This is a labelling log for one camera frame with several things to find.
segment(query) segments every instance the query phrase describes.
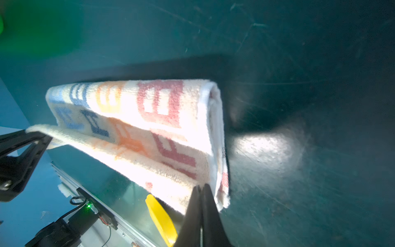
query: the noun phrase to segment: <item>yellow object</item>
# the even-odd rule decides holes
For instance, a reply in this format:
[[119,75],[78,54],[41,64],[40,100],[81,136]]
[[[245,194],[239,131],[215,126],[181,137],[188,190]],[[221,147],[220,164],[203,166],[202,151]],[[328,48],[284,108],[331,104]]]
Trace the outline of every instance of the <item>yellow object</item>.
[[145,199],[145,203],[160,235],[162,235],[167,246],[172,247],[177,240],[178,234],[169,215],[153,195],[149,194]]

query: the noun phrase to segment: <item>towel fold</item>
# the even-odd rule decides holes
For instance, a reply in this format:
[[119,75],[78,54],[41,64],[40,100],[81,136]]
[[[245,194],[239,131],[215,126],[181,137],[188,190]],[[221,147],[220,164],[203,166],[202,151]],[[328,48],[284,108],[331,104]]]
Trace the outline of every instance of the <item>towel fold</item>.
[[229,205],[222,101],[208,80],[107,81],[52,87],[58,126],[34,125],[144,187],[184,213],[208,183],[218,210]]

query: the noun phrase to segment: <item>green object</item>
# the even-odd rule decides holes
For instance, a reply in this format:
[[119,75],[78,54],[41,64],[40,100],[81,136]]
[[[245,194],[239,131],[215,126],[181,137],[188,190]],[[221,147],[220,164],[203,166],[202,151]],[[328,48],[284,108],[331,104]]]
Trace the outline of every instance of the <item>green object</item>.
[[3,30],[4,30],[3,18],[0,15],[0,34],[3,32]]
[[0,39],[2,54],[43,58],[78,48],[80,15],[62,1],[8,1],[1,15],[7,21]]

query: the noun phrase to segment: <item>screw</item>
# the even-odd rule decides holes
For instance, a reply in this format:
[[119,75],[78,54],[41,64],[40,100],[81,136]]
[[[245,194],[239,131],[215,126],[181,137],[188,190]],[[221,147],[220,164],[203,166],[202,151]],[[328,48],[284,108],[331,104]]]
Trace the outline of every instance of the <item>screw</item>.
[[8,190],[8,187],[10,187],[11,185],[12,185],[11,180],[5,181],[0,185],[0,190]]

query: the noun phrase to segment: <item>scratched plastic surface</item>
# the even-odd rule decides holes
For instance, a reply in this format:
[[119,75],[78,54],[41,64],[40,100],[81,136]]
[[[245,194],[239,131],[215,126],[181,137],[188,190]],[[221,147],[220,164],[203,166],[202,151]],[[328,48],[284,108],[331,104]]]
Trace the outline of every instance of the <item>scratched plastic surface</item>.
[[[20,42],[0,49],[0,76],[31,124],[56,124],[44,99],[55,85],[212,79],[224,101],[231,205],[221,218],[233,245],[395,244],[393,2],[35,2],[46,7],[12,13],[40,13],[41,32],[29,35],[45,38],[50,23],[62,42],[19,49],[29,40],[19,29]],[[49,154],[164,246],[142,188],[70,147]]]

